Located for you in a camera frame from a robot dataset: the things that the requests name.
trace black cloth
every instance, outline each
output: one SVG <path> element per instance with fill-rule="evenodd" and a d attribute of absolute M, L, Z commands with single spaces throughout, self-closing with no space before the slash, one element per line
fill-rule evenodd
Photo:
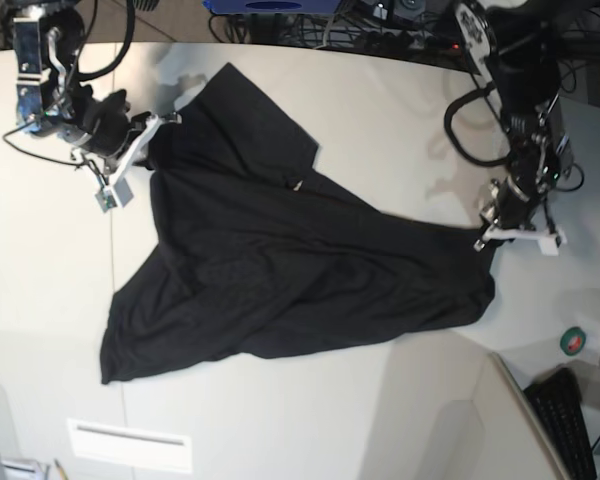
<path fill-rule="evenodd" d="M 384 215 L 315 172 L 316 142 L 233 66 L 180 113 L 151 143 L 159 243 L 113 297 L 103 383 L 466 325 L 493 299 L 477 230 Z"/>

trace white table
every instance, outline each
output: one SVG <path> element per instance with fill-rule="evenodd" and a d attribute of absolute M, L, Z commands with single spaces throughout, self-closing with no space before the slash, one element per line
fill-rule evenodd
<path fill-rule="evenodd" d="M 113 48 L 88 48 L 82 68 L 107 63 Z M 164 113 L 185 105 L 228 61 L 320 143 L 321 173 L 386 212 L 478 223 L 477 198 L 490 172 L 461 160 L 442 130 L 446 106 L 472 88 L 465 74 L 279 47 L 138 44 L 113 75 L 97 82 L 96 94 L 126 88 L 132 113 Z M 0 134 L 14 122 L 14 80 L 15 59 L 0 53 Z M 83 174 L 27 159 L 0 141 L 0 392 L 9 394 L 20 450 L 69 456 L 68 445 L 57 453 L 57 437 L 64 435 L 66 417 L 78 417 L 191 435 L 194 470 L 205 480 L 392 478 L 398 466 L 417 467 L 422 450 L 415 446 L 401 454 L 403 445 L 422 441 L 410 432 L 435 421 L 440 399 L 470 393 L 474 382 L 455 364 L 479 365 L 481 347 L 501 352 L 524 383 L 568 361 L 558 339 L 580 325 L 592 349 L 578 357 L 588 363 L 578 365 L 595 372 L 590 364 L 600 350 L 600 111 L 574 103 L 564 108 L 587 172 L 584 188 L 561 196 L 554 208 L 569 244 L 558 258 L 542 257 L 535 244 L 502 248 L 492 269 L 497 298 L 477 324 L 295 359 L 241 355 L 109 387 L 97 384 L 97 351 L 111 293 L 156 242 L 149 173 L 134 171 L 133 202 L 103 216 Z M 479 103 L 462 112 L 456 128 L 478 156 L 492 157 L 502 145 Z M 68 152 L 54 140 L 19 141 L 47 154 L 66 158 Z M 432 356 L 443 361 L 431 366 Z M 51 400 L 41 385 L 55 394 Z M 413 411 L 421 411 L 421 418 L 403 416 Z M 589 416 L 598 430 L 600 415 Z M 45 429 L 47 440 L 39 437 Z M 3 445 L 17 443 L 4 437 Z M 383 463 L 387 457 L 399 460 Z M 70 466 L 80 478 L 131 475 L 130 469 L 94 462 Z M 165 475 L 137 471 L 136 478 Z"/>

